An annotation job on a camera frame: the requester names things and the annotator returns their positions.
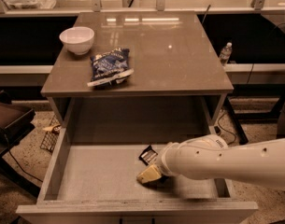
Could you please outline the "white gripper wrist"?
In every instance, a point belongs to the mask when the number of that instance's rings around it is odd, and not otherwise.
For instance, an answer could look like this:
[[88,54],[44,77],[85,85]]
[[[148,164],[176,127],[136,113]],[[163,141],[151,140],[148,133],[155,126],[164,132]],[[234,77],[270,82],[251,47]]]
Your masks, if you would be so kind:
[[144,185],[152,181],[159,180],[163,175],[177,176],[178,173],[170,169],[171,161],[174,159],[174,153],[178,150],[179,143],[169,142],[158,153],[155,164],[149,165],[142,171],[136,180]]

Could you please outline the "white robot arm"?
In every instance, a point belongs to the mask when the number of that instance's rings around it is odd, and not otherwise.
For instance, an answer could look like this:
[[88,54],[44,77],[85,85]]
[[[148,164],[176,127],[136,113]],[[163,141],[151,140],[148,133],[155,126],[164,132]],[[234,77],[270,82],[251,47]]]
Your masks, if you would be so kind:
[[177,175],[231,179],[285,191],[285,138],[234,147],[216,134],[170,142],[136,179],[144,185]]

